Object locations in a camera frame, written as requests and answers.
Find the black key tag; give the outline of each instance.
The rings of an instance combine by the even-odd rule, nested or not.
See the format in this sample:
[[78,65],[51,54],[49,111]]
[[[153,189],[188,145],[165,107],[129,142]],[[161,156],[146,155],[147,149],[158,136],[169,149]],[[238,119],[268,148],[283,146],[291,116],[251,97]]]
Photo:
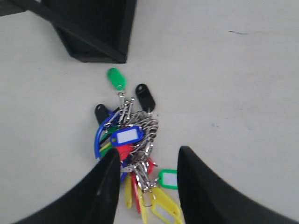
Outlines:
[[94,114],[99,125],[109,117],[109,111],[103,104],[99,104],[95,107]]
[[150,90],[148,89],[146,84],[139,84],[136,87],[135,93],[144,111],[152,112],[155,109],[155,100],[152,97]]

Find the black object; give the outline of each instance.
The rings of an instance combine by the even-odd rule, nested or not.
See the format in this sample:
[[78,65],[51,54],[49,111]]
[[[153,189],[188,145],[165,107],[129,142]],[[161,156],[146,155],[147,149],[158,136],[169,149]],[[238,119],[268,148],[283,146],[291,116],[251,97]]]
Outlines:
[[120,157],[111,149],[57,201],[16,224],[112,224],[120,190]]
[[101,125],[108,117],[109,110],[103,104],[99,104],[94,109],[95,117],[97,118],[98,124]]
[[135,90],[137,99],[141,105],[141,108],[146,112],[152,112],[156,103],[154,98],[152,97],[150,90],[148,89],[146,84],[139,84]]
[[125,63],[137,0],[9,0],[50,21],[70,56]]
[[0,16],[21,13],[25,10],[10,3],[8,0],[0,0]]
[[238,192],[186,146],[178,156],[178,193],[186,224],[298,224]]

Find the white floor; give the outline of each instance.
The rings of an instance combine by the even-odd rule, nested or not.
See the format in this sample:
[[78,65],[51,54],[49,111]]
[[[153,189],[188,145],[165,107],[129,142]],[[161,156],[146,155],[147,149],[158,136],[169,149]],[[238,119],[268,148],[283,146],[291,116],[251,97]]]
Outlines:
[[[176,168],[189,145],[239,191],[296,220],[298,8],[297,0],[139,0],[128,63],[116,65],[128,95],[146,83],[156,99],[159,168]],[[49,204],[95,165],[94,107],[117,105],[112,66],[70,58],[30,12],[0,18],[0,223]],[[115,223],[123,222],[142,220],[121,193]]]

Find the green key tag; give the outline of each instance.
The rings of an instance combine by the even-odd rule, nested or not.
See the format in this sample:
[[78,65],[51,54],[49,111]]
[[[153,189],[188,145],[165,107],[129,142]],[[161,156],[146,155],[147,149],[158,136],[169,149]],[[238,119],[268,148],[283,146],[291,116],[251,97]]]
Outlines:
[[163,188],[178,189],[178,172],[173,169],[163,169],[159,173],[159,184]]
[[111,68],[108,70],[108,79],[112,85],[119,91],[123,91],[126,88],[126,78],[121,74],[121,72],[116,68]]

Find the key ring bundle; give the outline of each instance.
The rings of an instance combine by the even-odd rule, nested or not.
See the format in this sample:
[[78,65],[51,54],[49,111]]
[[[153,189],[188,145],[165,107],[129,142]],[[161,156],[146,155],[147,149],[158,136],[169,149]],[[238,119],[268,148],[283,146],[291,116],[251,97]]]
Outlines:
[[118,150],[126,206],[131,208],[135,198],[143,223],[147,223],[146,207],[151,207],[152,212],[165,223],[182,224],[180,208],[159,187],[177,189],[176,171],[162,170],[153,181],[149,176],[157,167],[150,156],[159,122],[153,117],[156,103],[148,87],[145,84],[137,86],[135,92],[143,111],[133,112],[135,98],[126,99],[125,77],[117,69],[110,69],[108,79],[117,90],[120,103],[114,111],[104,105],[98,105],[95,109],[99,123],[94,140],[96,159],[100,160],[111,148]]

